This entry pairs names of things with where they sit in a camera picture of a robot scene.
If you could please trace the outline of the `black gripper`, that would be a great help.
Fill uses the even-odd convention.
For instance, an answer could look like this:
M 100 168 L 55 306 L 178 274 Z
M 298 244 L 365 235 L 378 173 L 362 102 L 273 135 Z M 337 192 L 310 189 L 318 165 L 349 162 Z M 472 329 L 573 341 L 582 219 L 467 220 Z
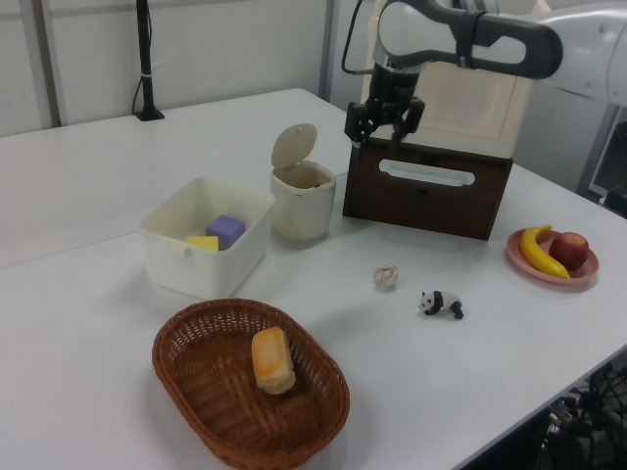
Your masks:
M 379 127 L 380 118 L 392 118 L 392 153 L 417 131 L 425 109 L 424 102 L 414 96 L 418 78 L 418 72 L 374 66 L 366 102 L 351 102 L 346 113 L 344 133 L 356 149 Z

